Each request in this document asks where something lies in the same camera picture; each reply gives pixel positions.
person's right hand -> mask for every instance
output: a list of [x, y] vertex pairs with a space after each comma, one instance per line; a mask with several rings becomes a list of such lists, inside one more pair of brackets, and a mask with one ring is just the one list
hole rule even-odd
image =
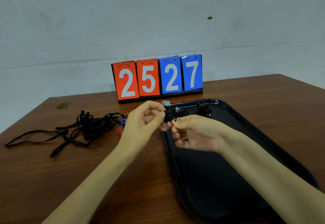
[[222, 153], [225, 143], [238, 133], [229, 126], [199, 115], [189, 115], [172, 121], [176, 146], [198, 151]]

white digit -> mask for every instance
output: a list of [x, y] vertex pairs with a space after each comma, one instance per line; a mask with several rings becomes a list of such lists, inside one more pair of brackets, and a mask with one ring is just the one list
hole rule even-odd
[[199, 65], [198, 61], [186, 62], [186, 67], [194, 67], [191, 76], [191, 88], [194, 87], [194, 78], [195, 78], [195, 73], [196, 73], [196, 69], [198, 68], [198, 65]]
[[174, 73], [166, 86], [166, 91], [178, 90], [178, 86], [172, 86], [177, 77], [177, 67], [174, 64], [168, 64], [165, 68], [165, 73], [169, 72], [170, 69], [173, 69]]
[[149, 79], [151, 81], [151, 87], [149, 89], [146, 86], [142, 86], [142, 88], [145, 92], [150, 93], [155, 89], [156, 82], [152, 75], [147, 75], [147, 71], [153, 71], [153, 66], [144, 66], [142, 69], [142, 80], [146, 81]]
[[121, 97], [133, 97], [136, 95], [135, 91], [128, 91], [133, 81], [133, 74], [127, 68], [124, 68], [123, 70], [120, 71], [119, 77], [124, 78], [124, 74], [127, 74], [129, 76], [129, 79], [122, 90]]

forearm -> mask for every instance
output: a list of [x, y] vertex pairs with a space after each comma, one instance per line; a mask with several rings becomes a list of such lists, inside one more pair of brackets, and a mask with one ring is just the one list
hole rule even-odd
[[136, 156], [132, 152], [126, 153], [119, 145], [43, 224], [87, 224], [91, 220], [103, 197]]
[[286, 223], [325, 223], [325, 195], [247, 136], [234, 132], [221, 154]]

number 7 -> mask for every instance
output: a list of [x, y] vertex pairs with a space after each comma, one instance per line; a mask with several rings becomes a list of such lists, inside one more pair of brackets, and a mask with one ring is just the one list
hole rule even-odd
[[191, 88], [194, 87], [194, 78], [195, 78], [195, 73], [196, 73], [196, 69], [198, 68], [198, 65], [199, 62], [197, 60], [186, 62], [186, 67], [193, 67], [192, 76], [191, 76]]

red number card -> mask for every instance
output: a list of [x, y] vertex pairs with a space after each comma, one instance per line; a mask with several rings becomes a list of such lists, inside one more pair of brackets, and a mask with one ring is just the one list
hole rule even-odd
[[137, 60], [140, 96], [159, 95], [158, 60]]
[[113, 63], [117, 98], [119, 100], [139, 98], [134, 61]]

